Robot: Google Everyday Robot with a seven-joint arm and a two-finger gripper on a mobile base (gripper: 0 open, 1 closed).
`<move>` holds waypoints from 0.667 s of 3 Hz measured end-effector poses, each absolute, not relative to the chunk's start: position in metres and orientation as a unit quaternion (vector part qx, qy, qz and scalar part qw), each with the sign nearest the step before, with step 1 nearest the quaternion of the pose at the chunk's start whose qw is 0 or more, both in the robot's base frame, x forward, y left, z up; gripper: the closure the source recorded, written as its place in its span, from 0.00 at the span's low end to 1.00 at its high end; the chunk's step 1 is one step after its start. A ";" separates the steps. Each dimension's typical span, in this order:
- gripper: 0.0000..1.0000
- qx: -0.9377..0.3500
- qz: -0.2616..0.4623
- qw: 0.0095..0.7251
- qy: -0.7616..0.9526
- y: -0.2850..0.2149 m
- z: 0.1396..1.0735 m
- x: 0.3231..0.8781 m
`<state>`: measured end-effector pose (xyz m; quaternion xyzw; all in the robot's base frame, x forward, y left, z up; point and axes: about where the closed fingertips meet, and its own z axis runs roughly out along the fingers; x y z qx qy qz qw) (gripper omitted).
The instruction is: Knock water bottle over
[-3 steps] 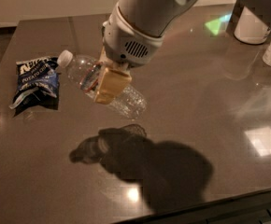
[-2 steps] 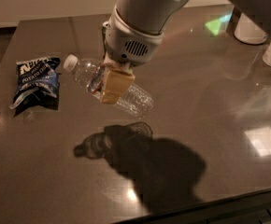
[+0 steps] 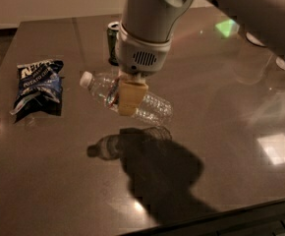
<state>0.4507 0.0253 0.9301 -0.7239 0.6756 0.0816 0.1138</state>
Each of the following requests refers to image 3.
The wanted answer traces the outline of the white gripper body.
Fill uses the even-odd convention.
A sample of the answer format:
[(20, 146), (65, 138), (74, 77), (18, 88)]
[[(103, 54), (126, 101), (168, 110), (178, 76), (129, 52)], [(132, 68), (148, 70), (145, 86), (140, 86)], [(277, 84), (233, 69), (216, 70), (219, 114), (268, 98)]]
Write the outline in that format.
[(171, 41), (152, 43), (137, 39), (120, 25), (115, 54), (122, 72), (148, 77), (162, 69), (170, 47)]

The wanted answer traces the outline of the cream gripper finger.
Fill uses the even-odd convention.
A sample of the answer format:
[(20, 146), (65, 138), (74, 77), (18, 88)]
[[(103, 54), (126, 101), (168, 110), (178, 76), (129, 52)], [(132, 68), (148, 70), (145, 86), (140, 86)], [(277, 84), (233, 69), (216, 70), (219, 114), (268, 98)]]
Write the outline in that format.
[(136, 113), (148, 91), (145, 79), (139, 77), (120, 78), (118, 94), (118, 113), (121, 116), (132, 116)]

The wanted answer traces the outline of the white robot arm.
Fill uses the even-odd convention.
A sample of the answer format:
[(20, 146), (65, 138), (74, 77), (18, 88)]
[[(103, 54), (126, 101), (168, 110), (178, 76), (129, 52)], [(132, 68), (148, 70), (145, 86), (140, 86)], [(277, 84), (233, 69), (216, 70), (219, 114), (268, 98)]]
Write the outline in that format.
[[(144, 79), (160, 71), (174, 30), (183, 16), (197, 26), (204, 21), (194, 0), (126, 0), (115, 44), (121, 70), (118, 111), (131, 116), (147, 92)], [(267, 47), (285, 68), (285, 0), (205, 0), (242, 27), (251, 42)]]

